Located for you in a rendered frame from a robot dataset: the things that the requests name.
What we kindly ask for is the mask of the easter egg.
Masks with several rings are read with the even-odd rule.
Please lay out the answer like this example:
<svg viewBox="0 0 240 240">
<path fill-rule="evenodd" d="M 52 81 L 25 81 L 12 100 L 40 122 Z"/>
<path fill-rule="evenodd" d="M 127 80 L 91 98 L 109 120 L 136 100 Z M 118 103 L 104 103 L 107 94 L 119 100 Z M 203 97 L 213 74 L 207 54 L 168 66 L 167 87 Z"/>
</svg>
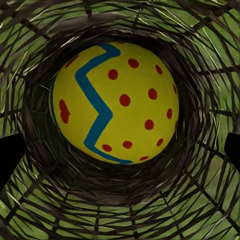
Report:
<svg viewBox="0 0 240 240">
<path fill-rule="evenodd" d="M 171 71 L 154 53 L 114 41 L 64 64 L 52 80 L 48 111 L 81 153 L 133 165 L 156 157 L 175 136 L 179 96 Z"/>
</svg>

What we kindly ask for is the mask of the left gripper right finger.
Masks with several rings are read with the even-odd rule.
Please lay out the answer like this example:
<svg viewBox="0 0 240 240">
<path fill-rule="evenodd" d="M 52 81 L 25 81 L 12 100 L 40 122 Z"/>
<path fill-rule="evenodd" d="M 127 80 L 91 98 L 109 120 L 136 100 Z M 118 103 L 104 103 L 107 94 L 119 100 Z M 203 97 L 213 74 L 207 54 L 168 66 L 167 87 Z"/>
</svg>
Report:
<svg viewBox="0 0 240 240">
<path fill-rule="evenodd" d="M 236 167 L 240 173 L 240 135 L 235 133 L 228 133 L 224 152 L 227 154 L 233 166 Z"/>
</svg>

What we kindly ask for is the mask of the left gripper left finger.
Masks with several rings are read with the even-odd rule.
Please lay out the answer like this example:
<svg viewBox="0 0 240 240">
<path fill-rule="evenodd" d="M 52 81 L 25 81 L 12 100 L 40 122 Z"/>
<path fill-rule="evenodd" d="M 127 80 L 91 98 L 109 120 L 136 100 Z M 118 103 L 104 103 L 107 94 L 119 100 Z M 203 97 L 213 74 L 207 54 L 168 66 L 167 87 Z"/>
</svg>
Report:
<svg viewBox="0 0 240 240">
<path fill-rule="evenodd" d="M 25 156 L 26 145 L 21 133 L 0 138 L 0 193 Z"/>
</svg>

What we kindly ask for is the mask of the wicker basket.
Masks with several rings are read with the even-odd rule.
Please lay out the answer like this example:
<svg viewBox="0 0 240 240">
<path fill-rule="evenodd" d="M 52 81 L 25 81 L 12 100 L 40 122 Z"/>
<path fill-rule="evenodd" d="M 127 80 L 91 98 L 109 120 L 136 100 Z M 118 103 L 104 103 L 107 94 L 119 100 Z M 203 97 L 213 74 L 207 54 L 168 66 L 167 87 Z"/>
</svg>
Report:
<svg viewBox="0 0 240 240">
<path fill-rule="evenodd" d="M 32 232 L 33 230 L 25 222 L 28 222 L 29 224 L 35 226 L 36 228 L 46 232 L 49 235 L 48 240 L 90 240 L 89 238 L 84 237 L 78 233 L 93 235 L 92 240 L 98 240 L 99 235 L 118 236 L 110 240 L 130 240 L 130 239 L 150 240 L 164 234 L 165 232 L 169 231 L 175 226 L 177 226 L 176 232 L 169 236 L 159 238 L 158 240 L 171 240 L 178 235 L 180 235 L 180 240 L 190 240 L 193 236 L 199 233 L 202 230 L 202 228 L 187 236 L 183 235 L 184 231 L 193 227 L 194 225 L 206 219 L 207 217 L 209 217 L 207 219 L 207 221 L 209 221 L 210 218 L 217 211 L 220 211 L 222 213 L 222 218 L 215 222 L 215 226 L 201 240 L 213 240 L 215 237 L 217 237 L 218 235 L 227 230 L 226 233 L 219 239 L 222 240 L 232 227 L 237 231 L 237 234 L 232 240 L 240 240 L 240 227 L 237 225 L 237 221 L 234 221 L 230 216 L 232 209 L 240 199 L 240 194 L 238 195 L 238 197 L 236 197 L 240 186 L 240 179 L 236 186 L 229 208 L 227 211 L 225 211 L 223 209 L 223 203 L 226 197 L 226 193 L 238 170 L 236 169 L 232 161 L 229 159 L 227 154 L 222 154 L 221 152 L 219 152 L 220 147 L 218 143 L 218 129 L 220 124 L 218 124 L 218 126 L 216 124 L 217 114 L 227 116 L 227 122 L 229 122 L 228 118 L 232 117 L 233 124 L 232 133 L 240 135 L 240 111 L 237 112 L 236 110 L 237 107 L 234 99 L 235 92 L 240 103 L 240 91 L 231 75 L 232 72 L 236 72 L 237 76 L 240 79 L 240 60 L 234 58 L 231 55 L 225 42 L 230 44 L 238 52 L 240 52 L 240 49 L 239 47 L 236 48 L 235 46 L 233 46 L 232 43 L 229 42 L 222 34 L 220 34 L 217 31 L 217 29 L 215 29 L 215 27 L 211 24 L 211 22 L 214 21 L 217 25 L 219 25 L 226 32 L 228 32 L 232 36 L 233 40 L 237 39 L 240 42 L 240 38 L 229 29 L 223 17 L 223 14 L 227 13 L 230 17 L 232 17 L 236 26 L 240 30 L 240 21 L 229 12 L 229 10 L 235 9 L 237 12 L 240 13 L 240 0 L 224 0 L 226 4 L 221 4 L 221 2 L 217 0 L 206 0 L 210 3 L 218 5 L 219 7 L 196 0 L 173 0 L 179 6 L 181 6 L 181 8 L 160 2 L 158 0 L 110 0 L 117 2 L 119 4 L 120 3 L 133 4 L 133 6 L 127 7 L 118 5 L 117 3 L 107 2 L 109 0 L 78 0 L 77 3 L 68 6 L 66 5 L 76 0 L 38 0 L 36 2 L 26 4 L 28 1 L 29 0 L 0 0 L 0 10 L 3 11 L 3 13 L 0 14 L 0 34 L 13 27 L 7 39 L 0 43 L 0 58 L 2 54 L 10 48 L 5 59 L 2 62 L 0 62 L 0 75 L 2 74 L 0 76 L 0 92 L 1 88 L 3 87 L 4 83 L 7 80 L 6 91 L 2 97 L 3 99 L 6 94 L 5 104 L 2 111 L 0 112 L 0 118 L 4 118 L 2 137 L 3 138 L 6 137 L 7 121 L 9 121 L 10 135 L 21 133 L 23 135 L 26 146 L 26 152 L 24 154 L 24 157 L 22 157 L 21 159 L 26 170 L 21 166 L 21 164 L 18 164 L 16 166 L 17 175 L 15 175 L 14 173 L 12 174 L 11 178 L 9 178 L 9 180 L 7 181 L 6 187 L 3 188 L 2 192 L 0 193 L 0 200 L 2 200 L 3 203 L 10 209 L 10 212 L 8 212 L 6 217 L 3 217 L 0 214 L 0 236 L 2 236 L 4 240 L 27 240 L 21 233 L 19 233 L 13 226 L 9 224 L 11 219 L 13 219 L 13 216 L 16 216 Z M 50 7 L 58 4 L 62 5 L 59 8 L 48 10 Z M 117 9 L 106 10 L 105 12 L 93 12 L 91 6 L 95 4 L 113 6 L 116 7 Z M 74 8 L 80 7 L 85 7 L 85 12 L 82 15 L 61 19 L 66 14 L 83 11 L 82 9 L 71 11 Z M 39 8 L 43 8 L 43 10 L 40 11 L 39 13 L 33 14 L 33 12 Z M 194 26 L 192 25 L 190 26 L 188 23 L 186 23 L 180 17 L 178 17 L 178 15 L 175 12 L 169 10 L 168 8 L 189 12 L 192 16 L 195 17 L 196 20 L 198 20 L 198 23 Z M 138 22 L 140 14 L 144 15 L 145 17 L 147 17 L 148 15 L 147 13 L 142 12 L 143 9 L 147 9 L 148 11 L 150 11 L 154 17 L 163 20 L 162 24 L 171 26 L 172 28 L 177 30 L 177 32 L 167 30 L 158 25 L 156 21 L 151 20 L 149 18 L 147 18 L 147 20 L 156 24 L 157 27 L 152 26 L 148 23 L 144 24 Z M 177 21 L 169 17 L 169 19 L 171 21 L 174 21 L 176 25 L 170 24 L 168 21 L 166 21 L 166 19 L 162 18 L 161 15 L 155 9 L 157 9 L 158 11 L 163 10 L 166 12 L 170 12 L 176 18 L 178 18 L 183 24 L 185 24 L 185 26 L 182 26 Z M 62 10 L 66 11 L 54 14 L 55 12 Z M 131 15 L 116 12 L 126 10 L 137 13 L 137 15 L 135 16 L 135 20 L 127 19 L 131 18 L 132 17 Z M 37 18 L 40 15 L 46 13 L 50 13 L 50 15 Z M 202 18 L 200 14 L 204 15 L 205 18 Z M 56 16 L 57 18 L 50 22 L 41 23 L 45 19 L 53 18 Z M 226 25 L 222 23 L 221 20 L 218 19 L 218 17 L 220 16 L 222 16 Z M 9 21 L 7 24 L 3 25 L 8 17 L 12 17 L 12 20 Z M 124 20 L 126 21 L 126 23 L 116 22 L 118 20 Z M 34 25 L 32 22 L 36 21 L 40 22 Z M 12 34 L 15 26 L 19 23 L 22 23 L 22 27 L 19 28 L 14 34 Z M 55 28 L 51 28 L 54 24 L 58 25 Z M 219 42 L 221 43 L 224 49 L 224 52 L 226 53 L 227 57 L 229 58 L 232 64 L 231 67 L 226 66 L 222 57 L 217 52 L 215 45 L 211 42 L 207 33 L 206 36 L 208 39 L 206 39 L 202 34 L 198 32 L 198 30 L 204 28 L 204 26 L 208 27 L 212 32 L 216 34 Z M 29 28 L 29 31 L 27 31 L 25 34 L 19 37 L 24 27 Z M 184 29 L 185 33 L 181 32 L 177 28 Z M 35 34 L 30 39 L 27 40 L 29 33 L 31 31 L 34 31 Z M 12 38 L 18 32 L 19 34 L 16 40 L 8 47 L 6 47 L 9 39 Z M 212 48 L 208 46 L 205 42 L 203 42 L 198 35 L 200 35 L 202 38 L 210 42 Z M 19 48 L 15 50 L 13 53 L 11 53 L 16 42 L 19 41 L 24 36 L 25 38 L 23 39 Z M 17 59 L 24 54 L 24 53 L 20 54 L 21 50 L 25 48 L 27 45 L 29 45 L 31 42 L 34 42 L 40 36 L 44 37 L 42 44 L 27 56 L 27 53 L 30 50 L 30 48 L 28 48 L 23 59 L 17 65 L 15 65 Z M 207 46 L 209 49 L 215 52 L 218 59 L 216 59 L 213 55 L 210 55 L 210 57 L 213 57 L 219 64 L 222 65 L 221 69 L 217 68 L 217 65 L 214 63 L 212 58 L 211 60 L 209 60 L 208 58 L 201 54 L 199 48 L 197 47 L 198 44 L 193 40 L 192 36 L 195 37 L 200 42 L 202 42 L 204 46 Z M 120 40 L 93 41 L 98 37 L 108 37 Z M 161 39 L 161 37 L 171 39 L 172 42 L 165 41 Z M 71 164 L 71 166 L 73 166 L 72 168 L 69 165 L 63 163 L 62 159 L 60 160 L 56 157 L 52 141 L 53 138 L 51 137 L 50 132 L 48 115 L 50 115 L 51 113 L 48 110 L 49 108 L 48 101 L 49 92 L 54 77 L 59 72 L 59 70 L 64 66 L 64 64 L 78 53 L 92 46 L 108 42 L 127 42 L 148 49 L 149 51 L 154 53 L 171 71 L 172 73 L 171 76 L 176 86 L 178 86 L 180 83 L 184 84 L 187 108 L 185 108 L 183 97 L 182 95 L 180 95 L 181 101 L 178 98 L 179 100 L 178 125 L 180 132 L 182 131 L 182 127 L 185 124 L 186 111 L 189 112 L 189 123 L 185 132 L 185 137 L 181 137 L 184 140 L 176 156 L 174 156 L 172 159 L 170 159 L 167 156 L 173 147 L 172 146 L 167 151 L 169 146 L 168 144 L 161 153 L 159 153 L 157 156 L 155 156 L 149 161 L 146 167 L 142 167 L 140 171 L 134 173 L 134 176 L 143 171 L 146 171 L 146 174 L 137 177 L 132 176 L 129 179 L 125 179 L 124 176 L 119 177 L 119 175 L 113 174 L 123 174 L 125 171 L 130 170 L 132 168 L 136 168 L 142 163 L 128 165 L 122 164 L 116 165 L 115 167 L 111 168 L 100 169 L 91 163 L 90 160 L 92 156 L 90 156 L 89 160 L 86 160 L 85 158 L 79 156 L 71 149 L 68 149 L 63 138 L 61 138 L 59 129 L 54 123 L 60 149 L 62 150 L 65 159 Z M 32 64 L 28 69 L 25 70 L 27 65 L 30 62 L 34 62 L 34 60 L 42 53 L 43 55 L 40 61 L 38 61 L 36 64 Z M 191 56 L 195 58 L 197 64 L 194 64 L 191 61 L 187 53 L 189 53 Z M 14 57 L 12 61 L 7 66 L 5 66 L 7 60 L 13 55 Z M 26 64 L 20 67 L 27 57 L 29 57 L 29 59 L 27 60 Z M 239 63 L 239 65 L 236 65 L 234 60 L 236 60 Z M 45 76 L 55 67 L 60 65 L 63 61 L 65 61 L 65 63 L 48 81 L 47 85 L 45 86 L 41 84 L 40 82 L 43 76 Z M 214 66 L 214 70 L 212 70 L 212 66 L 209 65 L 206 61 L 210 62 Z M 203 66 L 207 67 L 207 71 L 205 71 Z M 9 82 L 10 74 L 12 74 L 12 78 Z M 232 111 L 229 111 L 229 109 L 227 110 L 219 109 L 218 103 L 220 101 L 219 98 L 220 87 L 218 84 L 218 74 L 224 81 L 225 86 L 226 86 L 225 74 L 227 75 L 228 80 L 231 83 Z M 21 108 L 19 108 L 20 99 L 18 97 L 16 108 L 14 108 L 14 99 L 16 97 L 15 86 L 17 85 L 20 78 L 23 78 L 23 82 L 20 84 L 17 94 L 19 94 L 20 89 L 23 85 L 22 106 Z M 213 79 L 216 82 L 218 97 L 213 88 Z M 209 88 L 206 85 L 206 80 L 209 83 Z M 12 90 L 11 93 L 9 94 L 9 86 L 11 85 L 11 83 Z M 36 93 L 32 109 L 31 105 L 37 85 L 38 90 Z M 36 106 L 39 86 L 44 88 L 44 92 L 39 100 L 38 105 Z M 202 102 L 202 94 L 204 95 L 204 106 Z M 9 106 L 10 95 L 11 105 Z M 209 108 L 208 95 L 211 99 L 212 109 Z M 44 98 L 45 101 L 43 105 L 43 110 L 39 110 L 41 108 Z M 33 119 L 31 117 L 30 112 L 33 112 Z M 212 124 L 210 112 L 212 112 L 213 114 Z M 42 115 L 44 114 L 44 123 L 47 138 L 41 139 L 40 136 L 38 135 L 35 126 L 36 113 L 41 113 Z M 14 122 L 15 124 L 15 132 L 12 127 L 12 122 Z M 215 137 L 212 143 L 213 128 L 215 131 Z M 44 143 L 46 140 L 49 140 L 52 150 Z M 199 144 L 199 148 L 197 154 L 193 157 L 196 144 Z M 203 157 L 198 161 L 198 163 L 196 163 L 198 156 L 203 148 L 204 148 Z M 210 154 L 208 160 L 205 162 L 209 151 Z M 219 158 L 223 159 L 223 165 L 220 168 L 221 173 L 219 177 L 219 182 L 215 198 L 213 199 L 205 191 L 204 185 L 207 179 L 211 161 L 215 155 L 218 155 Z M 163 160 L 165 160 L 165 158 L 169 159 L 170 162 L 173 161 L 173 165 L 166 169 L 166 167 L 169 165 L 167 164 L 158 173 L 151 177 L 151 174 L 155 171 L 159 164 Z M 187 170 L 194 160 L 195 160 L 194 167 L 191 169 L 191 171 L 188 172 Z M 193 176 L 196 167 L 199 165 L 201 161 L 202 163 L 200 170 L 196 173 L 195 176 Z M 82 170 L 81 171 L 78 170 L 71 162 L 81 167 Z M 111 165 L 110 162 L 103 162 L 101 160 L 98 160 L 95 163 L 108 166 Z M 222 180 L 228 163 L 231 164 L 233 169 L 231 168 L 229 169 L 219 202 L 217 203 L 215 200 L 218 197 L 219 190 L 222 185 Z M 32 164 L 39 172 L 38 176 L 36 176 L 36 174 L 34 173 Z M 30 178 L 32 184 L 29 187 L 26 186 L 26 183 L 18 166 Z M 77 175 L 77 178 L 74 178 L 74 176 L 68 171 L 66 167 L 73 171 Z M 29 174 L 28 169 L 30 169 L 30 171 L 33 173 L 35 179 Z M 85 173 L 84 170 L 87 170 L 99 176 L 99 178 L 103 179 L 104 181 L 95 180 L 98 177 Z M 220 170 L 217 172 L 217 174 L 220 172 Z M 66 174 L 72 180 L 74 180 L 73 183 L 70 183 L 68 179 L 60 171 Z M 203 177 L 201 183 L 199 184 L 198 178 L 200 177 L 203 171 L 204 171 Z M 113 174 L 100 174 L 98 172 Z M 79 177 L 87 179 L 88 181 L 80 180 Z M 24 194 L 19 189 L 16 178 L 19 178 L 19 180 L 25 186 L 26 192 Z M 177 202 L 169 206 L 168 203 L 170 203 L 170 201 L 176 196 L 178 191 L 182 188 L 182 186 L 188 179 L 190 179 L 190 182 L 188 183 L 186 188 L 178 194 L 178 195 L 181 194 L 180 198 L 177 200 Z M 47 180 L 51 185 L 43 183 L 44 180 Z M 130 185 L 126 184 L 131 181 L 134 182 L 131 183 Z M 96 187 L 102 187 L 102 189 L 96 190 L 87 186 L 84 186 L 85 188 L 81 188 L 75 185 L 76 182 Z M 125 186 L 122 187 L 114 186 L 123 183 L 125 183 Z M 135 185 L 138 185 L 139 187 L 129 192 L 128 188 L 132 188 Z M 197 185 L 197 188 L 190 192 L 188 195 L 184 196 L 186 192 L 194 185 Z M 19 192 L 20 200 L 17 200 L 14 197 L 14 193 L 11 186 L 14 187 Z M 166 198 L 169 196 L 171 191 L 176 187 L 177 189 L 175 190 L 170 200 L 167 202 Z M 50 203 L 34 194 L 33 191 L 35 189 L 39 189 L 41 193 L 50 201 Z M 57 195 L 61 196 L 63 200 L 55 197 L 48 189 L 52 190 Z M 126 192 L 116 192 L 117 190 L 122 189 L 126 189 Z M 172 212 L 174 207 L 184 202 L 185 200 L 189 201 L 191 197 L 198 193 L 199 191 L 201 191 L 201 194 L 203 193 L 209 199 L 208 203 L 187 214 L 191 207 L 194 205 L 194 203 L 197 201 L 198 199 L 197 198 L 180 219 L 176 220 L 175 216 L 181 212 L 181 209 L 187 202 L 185 202 L 185 204 L 178 210 L 176 214 L 171 214 L 171 216 L 158 218 L 166 212 Z M 15 204 L 14 207 L 12 207 L 7 193 L 13 198 Z M 42 204 L 42 206 L 35 202 L 32 202 L 31 200 L 28 200 L 27 198 L 29 197 L 30 194 L 35 196 L 38 199 L 38 201 Z M 80 200 L 67 199 L 68 195 Z M 57 207 L 50 198 L 57 201 L 61 207 Z M 165 203 L 167 204 L 167 207 L 164 207 L 162 210 L 157 212 L 148 212 L 146 214 L 138 215 L 143 210 L 151 208 L 150 205 L 152 205 L 157 200 L 161 199 L 164 199 Z M 96 210 L 83 207 L 75 207 L 67 203 L 66 201 L 92 205 L 98 207 L 98 209 Z M 147 205 L 145 205 L 143 208 L 133 210 L 133 207 L 139 206 L 146 202 Z M 39 209 L 55 217 L 56 218 L 55 222 L 47 219 L 43 215 L 39 215 L 36 212 L 26 208 L 23 205 L 23 203 L 27 203 L 35 207 L 36 209 Z M 214 204 L 214 208 L 210 209 L 203 215 L 199 216 L 201 212 L 205 209 L 205 207 L 211 203 Z M 129 208 L 130 210 L 129 212 L 124 213 L 114 213 L 115 215 L 104 215 L 100 213 L 110 214 L 111 211 L 101 211 L 100 207 Z M 17 214 L 16 212 L 18 210 L 27 213 L 33 219 L 33 221 L 23 217 L 22 215 Z M 84 212 L 90 211 L 97 213 L 96 214 L 71 213 L 66 210 L 77 210 Z M 199 213 L 186 226 L 182 228 L 179 227 L 179 224 L 181 224 L 182 222 L 184 222 L 197 212 Z M 80 218 L 82 220 L 84 218 L 80 216 L 95 217 L 96 220 L 94 224 L 86 223 L 78 220 L 69 219 L 68 217 L 65 216 L 65 214 Z M 118 217 L 121 215 L 129 215 L 129 217 L 126 218 Z M 136 223 L 136 220 L 148 217 L 150 218 L 145 222 Z M 171 218 L 174 218 L 174 222 L 172 222 L 169 225 L 156 228 Z M 100 219 L 118 219 L 118 220 L 105 224 L 99 224 Z M 224 219 L 228 219 L 231 226 L 207 238 Z M 78 226 L 82 229 L 63 227 L 59 225 L 60 220 Z M 51 225 L 52 229 L 46 228 L 46 226 L 41 221 L 44 221 L 45 223 Z M 129 221 L 132 221 L 132 225 L 128 226 L 111 225 Z M 157 225 L 150 228 L 147 231 L 138 233 L 138 229 L 148 227 L 154 224 Z M 92 226 L 94 227 L 94 230 L 87 229 L 82 225 Z M 12 234 L 7 228 L 7 226 L 9 226 L 17 235 L 19 235 L 19 237 Z M 99 228 L 108 228 L 112 230 L 105 232 L 99 231 Z M 63 236 L 56 232 L 57 229 L 66 231 L 81 238 Z M 131 230 L 133 230 L 133 234 L 130 235 L 120 234 L 121 232 Z M 145 238 L 139 238 L 142 235 L 153 231 L 156 232 Z"/>
</svg>

